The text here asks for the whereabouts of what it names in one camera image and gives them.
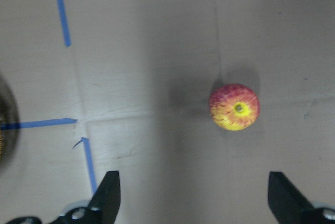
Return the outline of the red yellow apple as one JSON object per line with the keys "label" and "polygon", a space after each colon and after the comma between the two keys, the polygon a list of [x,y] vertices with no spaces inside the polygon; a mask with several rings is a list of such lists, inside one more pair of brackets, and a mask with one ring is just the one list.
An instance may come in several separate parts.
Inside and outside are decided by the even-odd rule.
{"label": "red yellow apple", "polygon": [[227,84],[214,90],[209,97],[212,120],[229,131],[240,131],[252,125],[260,115],[256,93],[242,84]]}

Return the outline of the woven wicker basket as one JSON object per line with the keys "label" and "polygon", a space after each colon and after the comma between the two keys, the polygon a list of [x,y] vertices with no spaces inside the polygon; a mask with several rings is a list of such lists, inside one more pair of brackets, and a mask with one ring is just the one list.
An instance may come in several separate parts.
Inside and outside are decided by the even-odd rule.
{"label": "woven wicker basket", "polygon": [[18,143],[19,113],[16,99],[1,74],[1,169],[11,161]]}

